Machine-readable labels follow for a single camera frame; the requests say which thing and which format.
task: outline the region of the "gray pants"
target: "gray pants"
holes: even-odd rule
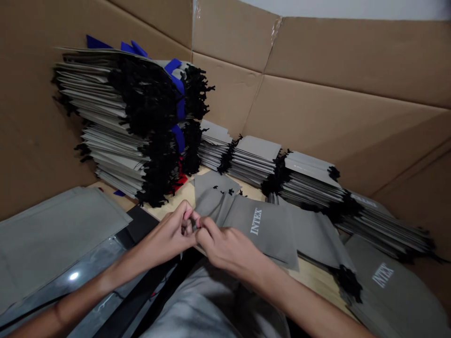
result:
[[[279,310],[202,259],[144,336],[289,338],[290,334]]]

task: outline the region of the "left hand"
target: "left hand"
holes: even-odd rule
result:
[[[187,200],[182,201],[177,209],[167,213],[139,244],[113,264],[111,268],[119,270],[114,275],[133,279],[141,272],[160,265],[195,246],[197,242],[192,222],[199,229],[200,218]]]

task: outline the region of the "cardboard box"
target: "cardboard box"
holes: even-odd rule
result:
[[[193,60],[217,88],[209,120],[334,163],[342,186],[430,228],[449,259],[450,23],[340,17],[281,18],[239,0],[7,1],[0,218],[96,180],[50,84],[52,47],[90,34]],[[415,271],[451,313],[449,267],[424,264]]]

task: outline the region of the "right hand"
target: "right hand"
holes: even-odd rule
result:
[[[209,217],[200,218],[197,243],[204,248],[209,261],[232,276],[251,282],[271,262],[243,233],[234,228],[218,228]]]

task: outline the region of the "hand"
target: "hand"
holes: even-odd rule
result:
[[[243,233],[234,228],[218,228],[209,217],[200,219],[197,242],[204,248],[209,261],[232,276],[252,282],[271,261]]]
[[[112,269],[120,271],[114,275],[130,280],[195,246],[197,242],[192,221],[200,228],[199,220],[199,214],[188,201],[182,201],[138,245],[113,264]]]

